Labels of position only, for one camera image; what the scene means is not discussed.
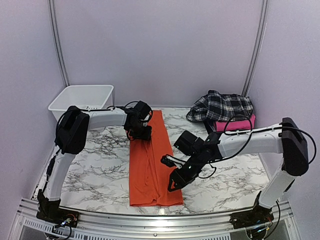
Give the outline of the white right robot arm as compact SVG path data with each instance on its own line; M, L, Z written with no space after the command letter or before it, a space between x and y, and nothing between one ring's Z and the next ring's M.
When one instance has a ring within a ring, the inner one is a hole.
M265 128L211 132L206 139L186 130L174 146L188 156L188 160L179 160L169 154L160 160L167 167L174 168L169 175L168 191L181 190L192 183L207 164L223 162L243 154L282 154L280 167L258 194L253 209L247 214L252 224L258 224L295 179L308 171L310 164L305 135L289 117Z

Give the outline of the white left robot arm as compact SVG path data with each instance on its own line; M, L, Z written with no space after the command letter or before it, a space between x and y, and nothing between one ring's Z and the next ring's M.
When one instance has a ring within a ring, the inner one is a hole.
M54 143L58 150L48 165L44 187L38 191L39 212L53 223L63 219L62 187L72 161L85 148L88 131L122 126L129 140L149 141L152 127L148 123L152 117L152 108L143 101L137 101L133 107L98 110L70 106L57 121Z

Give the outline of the orange garment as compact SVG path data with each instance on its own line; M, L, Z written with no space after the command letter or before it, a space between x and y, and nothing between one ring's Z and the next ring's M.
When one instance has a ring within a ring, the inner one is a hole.
M155 110L148 123L151 140L136 139L129 147L129 205L131 207L182 205L181 190L168 190L172 170L161 163L165 155L173 155L163 113Z

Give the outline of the black white plaid skirt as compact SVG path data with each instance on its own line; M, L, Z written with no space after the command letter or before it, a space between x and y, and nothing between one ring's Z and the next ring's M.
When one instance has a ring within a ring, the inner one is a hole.
M191 106L186 119L191 122L243 121L251 117L253 111L254 105L248 96L209 90Z

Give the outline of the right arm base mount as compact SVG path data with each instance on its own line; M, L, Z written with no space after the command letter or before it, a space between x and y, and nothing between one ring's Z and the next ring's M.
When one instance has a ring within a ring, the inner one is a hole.
M240 229L269 223L273 220L274 215L272 211L255 211L252 209L232 213L230 215L229 222L232 224L234 229Z

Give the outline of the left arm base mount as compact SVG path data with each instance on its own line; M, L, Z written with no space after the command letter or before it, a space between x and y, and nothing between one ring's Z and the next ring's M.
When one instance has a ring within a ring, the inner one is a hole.
M76 228L78 225L80 213L78 211L67 210L62 208L39 210L36 214L36 218L50 222L59 226L63 226L65 222L66 226Z

